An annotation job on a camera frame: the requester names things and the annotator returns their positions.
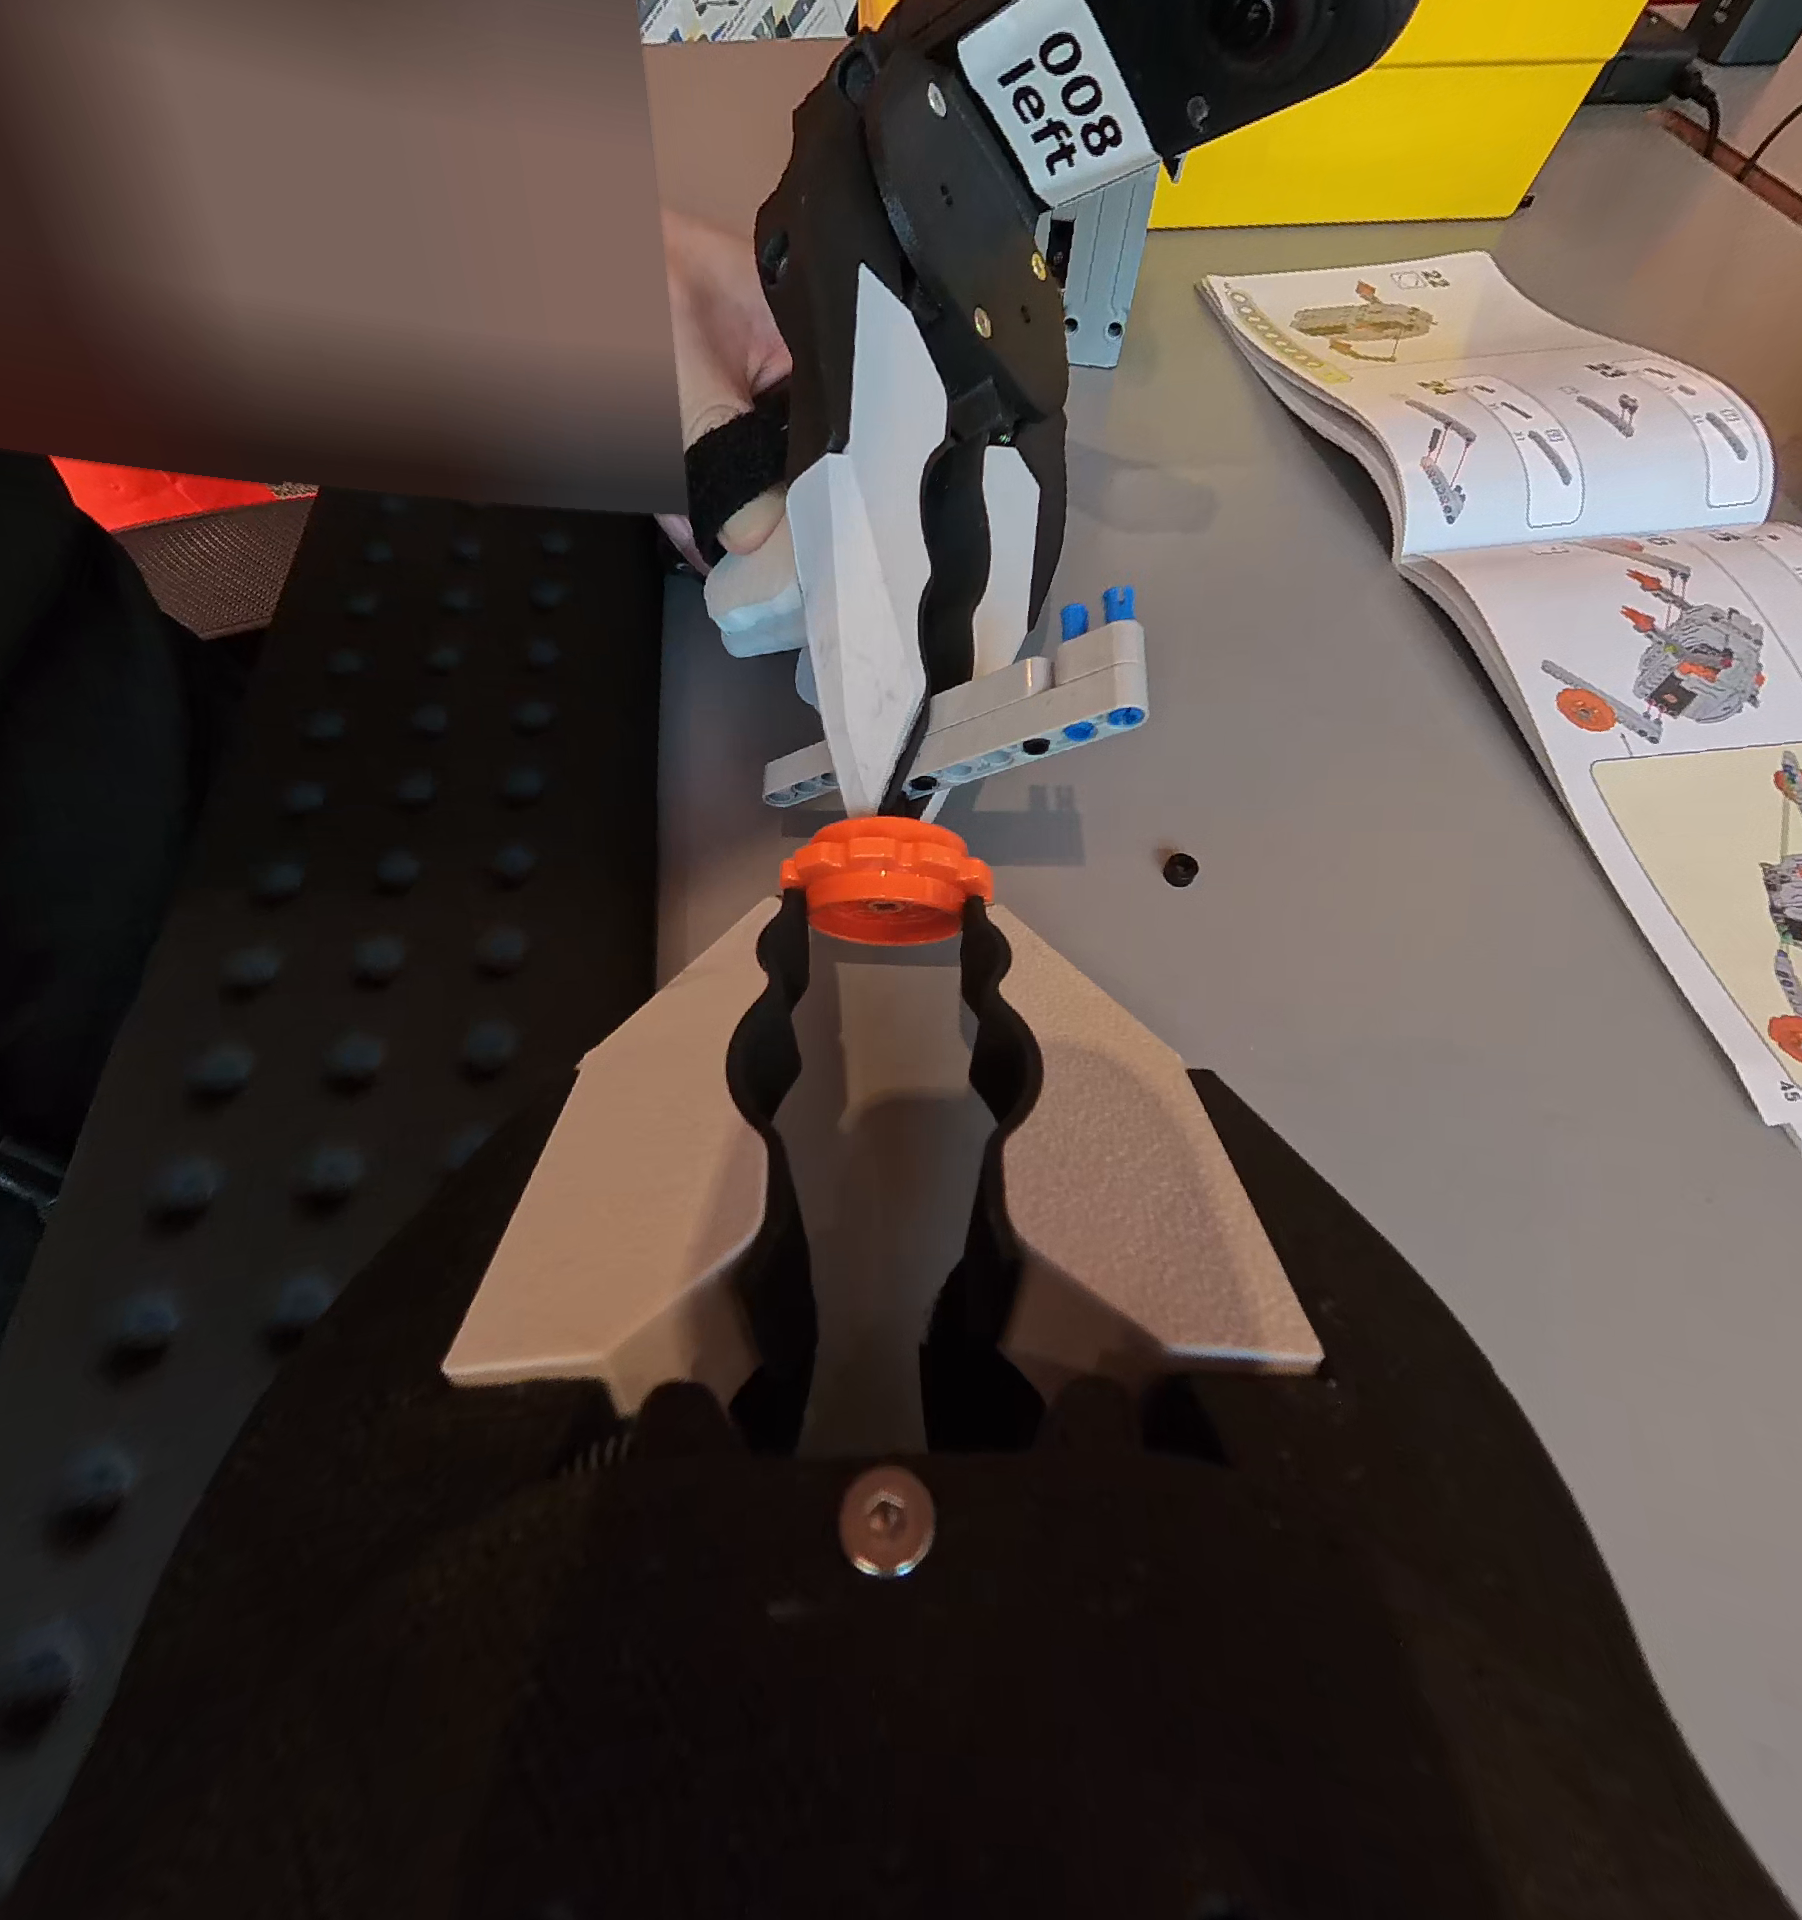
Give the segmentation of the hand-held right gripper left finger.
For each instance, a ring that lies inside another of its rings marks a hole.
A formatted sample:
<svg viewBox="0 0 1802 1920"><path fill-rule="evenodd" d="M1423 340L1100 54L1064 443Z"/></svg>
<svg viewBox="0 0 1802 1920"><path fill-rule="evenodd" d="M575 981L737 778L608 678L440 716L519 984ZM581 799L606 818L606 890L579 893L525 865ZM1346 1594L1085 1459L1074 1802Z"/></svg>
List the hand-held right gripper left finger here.
<svg viewBox="0 0 1802 1920"><path fill-rule="evenodd" d="M693 1380L748 1446L792 1450L816 1301L773 1120L804 987L804 902L781 893L581 1057L446 1380L597 1380L619 1412Z"/></svg>

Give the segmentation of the grey robot model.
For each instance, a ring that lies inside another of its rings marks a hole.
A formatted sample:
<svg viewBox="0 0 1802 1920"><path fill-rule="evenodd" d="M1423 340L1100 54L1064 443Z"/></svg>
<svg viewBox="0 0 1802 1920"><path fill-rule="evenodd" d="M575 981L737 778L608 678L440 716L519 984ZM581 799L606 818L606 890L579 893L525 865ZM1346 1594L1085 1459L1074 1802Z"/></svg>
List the grey robot model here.
<svg viewBox="0 0 1802 1920"><path fill-rule="evenodd" d="M1139 170L1061 203L1046 224L1046 258L1064 297L1064 356L1112 368L1122 355L1161 170Z"/></svg>

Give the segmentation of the grey beam assembly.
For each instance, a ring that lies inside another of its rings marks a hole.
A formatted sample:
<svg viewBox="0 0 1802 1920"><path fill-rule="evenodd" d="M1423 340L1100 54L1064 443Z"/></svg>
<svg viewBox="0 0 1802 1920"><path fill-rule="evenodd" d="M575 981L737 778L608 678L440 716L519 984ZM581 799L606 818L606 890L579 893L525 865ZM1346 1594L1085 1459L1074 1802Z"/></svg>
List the grey beam assembly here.
<svg viewBox="0 0 1802 1920"><path fill-rule="evenodd" d="M1103 620L1080 601L1059 608L1059 644L1046 656L1015 659L995 669L930 695L915 722L888 711L873 728L851 722L840 745L897 748L897 760L836 757L824 739L763 765L763 802L792 807L839 799L872 814L882 799L930 815L937 796L1033 760L1067 754L1095 739L1125 735L1148 719L1146 632L1134 589L1103 589Z"/></svg>

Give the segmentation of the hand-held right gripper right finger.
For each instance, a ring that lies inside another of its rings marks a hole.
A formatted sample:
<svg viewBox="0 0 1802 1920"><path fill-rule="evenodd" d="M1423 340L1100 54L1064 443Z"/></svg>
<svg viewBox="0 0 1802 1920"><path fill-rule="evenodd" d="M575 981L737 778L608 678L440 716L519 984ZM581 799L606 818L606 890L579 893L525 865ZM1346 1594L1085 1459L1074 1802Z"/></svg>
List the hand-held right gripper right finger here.
<svg viewBox="0 0 1802 1920"><path fill-rule="evenodd" d="M1321 1342L1179 1051L980 900L960 997L991 1133L922 1342L928 1446L1024 1449L1074 1380L1312 1374Z"/></svg>

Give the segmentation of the person's left hand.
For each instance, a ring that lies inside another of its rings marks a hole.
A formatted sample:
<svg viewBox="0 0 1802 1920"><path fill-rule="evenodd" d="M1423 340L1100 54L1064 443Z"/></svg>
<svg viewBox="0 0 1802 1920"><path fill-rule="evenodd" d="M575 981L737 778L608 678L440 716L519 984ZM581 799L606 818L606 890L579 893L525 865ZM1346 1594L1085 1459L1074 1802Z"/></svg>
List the person's left hand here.
<svg viewBox="0 0 1802 1920"><path fill-rule="evenodd" d="M791 373L791 347L763 297L751 245L663 209L682 443L751 411Z"/></svg>

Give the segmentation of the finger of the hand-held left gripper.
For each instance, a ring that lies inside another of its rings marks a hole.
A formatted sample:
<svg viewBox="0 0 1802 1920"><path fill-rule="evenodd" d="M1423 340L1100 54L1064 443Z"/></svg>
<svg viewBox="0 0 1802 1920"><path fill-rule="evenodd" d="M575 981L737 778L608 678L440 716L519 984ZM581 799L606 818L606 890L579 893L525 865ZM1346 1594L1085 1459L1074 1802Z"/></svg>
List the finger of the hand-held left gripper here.
<svg viewBox="0 0 1802 1920"><path fill-rule="evenodd" d="M942 374L909 307L855 270L851 426L787 490L792 572L804 617L824 742L851 815L937 815L909 793L930 716L930 678L973 665L930 665L922 601L952 587L949 648L973 648L973 601L986 580L983 441L946 434Z"/></svg>
<svg viewBox="0 0 1802 1920"><path fill-rule="evenodd" d="M955 669L955 689L983 681L980 695L955 690L957 716L940 719L930 701L930 739L922 757L942 757L942 733L957 729L970 745L949 765L922 772L924 784L979 784L992 772L1051 748L1051 722L1033 719L1052 689L1051 659L1021 659L1028 635L1033 549L1037 534L1037 479L1024 453L991 443L980 456L983 577L970 610L970 668Z"/></svg>

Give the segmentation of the orange gear wheel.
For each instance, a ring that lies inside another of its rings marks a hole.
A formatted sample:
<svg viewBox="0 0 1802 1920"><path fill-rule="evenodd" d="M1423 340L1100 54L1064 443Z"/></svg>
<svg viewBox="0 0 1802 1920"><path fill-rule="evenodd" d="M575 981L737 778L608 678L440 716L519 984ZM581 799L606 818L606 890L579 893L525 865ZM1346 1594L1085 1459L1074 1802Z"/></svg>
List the orange gear wheel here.
<svg viewBox="0 0 1802 1920"><path fill-rule="evenodd" d="M781 860L778 888L840 942L922 948L960 932L970 900L992 900L991 866L964 836L913 815L846 815Z"/></svg>

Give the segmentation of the yellow plastic bin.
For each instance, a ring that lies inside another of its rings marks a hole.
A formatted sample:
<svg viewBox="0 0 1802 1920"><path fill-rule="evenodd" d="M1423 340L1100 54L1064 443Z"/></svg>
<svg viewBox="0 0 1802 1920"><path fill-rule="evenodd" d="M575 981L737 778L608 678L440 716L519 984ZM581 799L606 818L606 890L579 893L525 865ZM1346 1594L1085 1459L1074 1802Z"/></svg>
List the yellow plastic bin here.
<svg viewBox="0 0 1802 1920"><path fill-rule="evenodd" d="M1361 76L1188 155L1150 227L1507 218L1640 3L1416 3Z"/></svg>

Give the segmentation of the orange traffic cone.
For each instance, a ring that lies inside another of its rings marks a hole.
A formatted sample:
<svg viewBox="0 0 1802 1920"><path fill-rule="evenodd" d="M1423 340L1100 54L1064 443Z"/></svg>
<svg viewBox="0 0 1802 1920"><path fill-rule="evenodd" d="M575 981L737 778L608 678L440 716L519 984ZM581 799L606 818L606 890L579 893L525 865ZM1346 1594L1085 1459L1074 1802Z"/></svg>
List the orange traffic cone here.
<svg viewBox="0 0 1802 1920"><path fill-rule="evenodd" d="M70 501L111 534L164 525L169 517L218 514L249 507L309 501L309 482L242 482L157 468L51 458Z"/></svg>

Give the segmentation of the open instruction booklet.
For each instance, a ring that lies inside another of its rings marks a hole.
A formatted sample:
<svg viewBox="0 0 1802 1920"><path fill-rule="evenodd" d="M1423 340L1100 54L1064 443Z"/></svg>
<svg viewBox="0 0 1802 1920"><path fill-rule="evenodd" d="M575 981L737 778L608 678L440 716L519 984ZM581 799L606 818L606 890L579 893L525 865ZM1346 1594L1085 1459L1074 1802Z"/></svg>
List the open instruction booklet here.
<svg viewBox="0 0 1802 1920"><path fill-rule="evenodd" d="M1802 1149L1802 526L1725 382L1492 252L1212 273L1227 335L1391 507L1585 844Z"/></svg>

